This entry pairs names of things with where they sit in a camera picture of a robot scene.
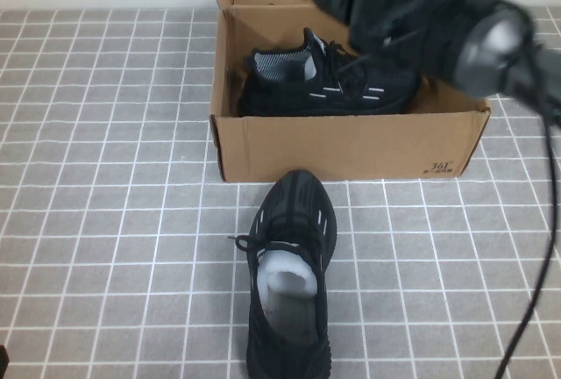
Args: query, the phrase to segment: black cable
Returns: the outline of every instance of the black cable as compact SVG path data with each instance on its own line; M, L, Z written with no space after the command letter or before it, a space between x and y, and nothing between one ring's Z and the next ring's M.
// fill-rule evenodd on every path
M555 156L553 154L553 144L551 139L551 125L553 122L553 111L551 110L547 102L547 93L545 89L545 80L543 79L543 73L539 69L536 63L536 46L533 42L533 32L526 41L526 49L523 51L526 63L528 65L529 71L531 73L534 88L536 90L536 98L539 106L539 111L542 116L543 121L543 136L544 144L549 162L550 179L551 179L551 225L550 225L550 241L546 248L545 256L543 258L543 264L540 268L539 276L537 277L536 287L532 293L531 299L529 301L528 307L524 312L522 321L516 328L515 334L513 335L510 343L508 344L507 350L502 357L501 364L497 368L497 372L494 379L502 379L505 372L507 371L507 366L515 353L520 340L528 327L529 321L534 316L534 311L536 310L537 303L540 296L542 295L543 285L545 284L545 279L550 269L551 259L553 253L555 252L557 244L557 224L558 224L558 214L557 214L557 169Z
M510 340L510 344L508 344L507 351L501 360L501 364L497 369L497 373L495 374L495 379L501 379L505 371L507 370L507 365L512 358L513 353L520 342L526 327L528 326L529 321L532 319L534 315L534 310L536 309L537 302L542 294L542 288L545 283L545 278L547 277L551 258L553 256L553 252L555 251L556 243L557 243L557 223L558 223L558 215L557 215L557 170L556 170L556 162L555 156L553 154L553 145L551 139L551 122L552 122L552 112L550 106L547 103L547 94L545 92L545 81L543 79L543 74L538 68L536 64L536 49L532 45L529 47L529 50L526 55L526 61L529 66L529 70L532 74L534 79L534 85L536 88L536 97L538 99L539 108L542 116L543 121L543 136L545 137L545 149L548 156L549 161L549 169L550 169L550 178L551 178L551 238L547 246L547 250L545 253L545 257L543 258L543 264L540 269L540 274L536 281L536 287L534 289L534 293L532 294L532 298L530 299L528 308L526 309L524 316L522 317L521 323L516 328L516 332L513 335L512 339Z

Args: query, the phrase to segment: black shoelace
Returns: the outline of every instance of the black shoelace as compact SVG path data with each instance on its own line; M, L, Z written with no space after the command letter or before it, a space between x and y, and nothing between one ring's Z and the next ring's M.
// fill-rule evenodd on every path
M236 241L236 247L245 253L256 253L269 250L283 250L296 254L310 266L322 266L322 240L313 228L302 225L280 225L271 229L266 240L242 234L230 237Z
M330 77L341 89L343 97L349 101L362 98L370 81L366 63L347 53L335 41L326 44L325 54Z

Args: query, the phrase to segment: sneaker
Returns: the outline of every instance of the sneaker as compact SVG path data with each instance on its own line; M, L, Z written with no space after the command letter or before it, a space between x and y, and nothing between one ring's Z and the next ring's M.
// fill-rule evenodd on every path
M339 44L304 29L293 50L253 50L238 103L244 116L344 116L405 110L421 76L407 69L376 68Z
M247 236L251 287L247 370L251 379L327 379L325 270L337 221L327 192L308 171L278 181Z

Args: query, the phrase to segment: shoe box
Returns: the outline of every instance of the shoe box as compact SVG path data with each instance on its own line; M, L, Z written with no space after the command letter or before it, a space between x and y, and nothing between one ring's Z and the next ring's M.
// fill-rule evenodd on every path
M491 114L450 86L424 79L405 114L240 118L253 48L292 48L302 30L348 46L347 28L303 0L217 0L210 126L226 182L274 182L304 168L321 180L446 178L467 167Z

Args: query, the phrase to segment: grid mat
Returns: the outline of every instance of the grid mat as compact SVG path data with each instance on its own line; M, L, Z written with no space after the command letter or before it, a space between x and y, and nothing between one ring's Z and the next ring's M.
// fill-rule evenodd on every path
M561 9L534 11L561 48ZM216 28L212 9L0 13L8 379L246 378L249 275L226 236L248 231L270 185L220 181ZM549 197L539 120L492 101L460 179L326 183L333 378L493 377ZM528 377L561 378L558 254L508 372Z

